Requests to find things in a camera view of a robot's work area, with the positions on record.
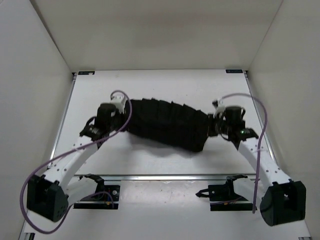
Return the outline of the black pleated skirt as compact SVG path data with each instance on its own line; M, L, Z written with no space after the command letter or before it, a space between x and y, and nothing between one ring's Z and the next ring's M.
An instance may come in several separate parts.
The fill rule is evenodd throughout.
M125 130L140 138L198 153L208 139L209 116L188 105L157 99L132 99Z

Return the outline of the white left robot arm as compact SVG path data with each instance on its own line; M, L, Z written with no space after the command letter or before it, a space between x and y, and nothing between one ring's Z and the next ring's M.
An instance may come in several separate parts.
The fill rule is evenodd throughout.
M84 198L99 199L107 194L102 177L88 173L72 181L76 172L104 142L125 130L132 117L129 100L102 103L96 116L85 124L73 148L52 159L53 166L42 175L33 172L23 184L27 194L21 211L32 211L52 222L64 219L71 206Z

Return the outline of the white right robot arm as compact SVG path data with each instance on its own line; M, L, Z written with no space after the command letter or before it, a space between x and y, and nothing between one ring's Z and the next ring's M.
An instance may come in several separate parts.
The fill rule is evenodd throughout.
M259 209L269 226L302 221L306 216L306 187L301 181L293 181L269 152L259 146L259 136L247 128L245 109L240 106L224 106L214 103L215 113L210 116L212 130L228 142L248 161L256 171L256 180L244 174L231 175L225 184L210 189L215 202L226 198L228 202L239 197Z

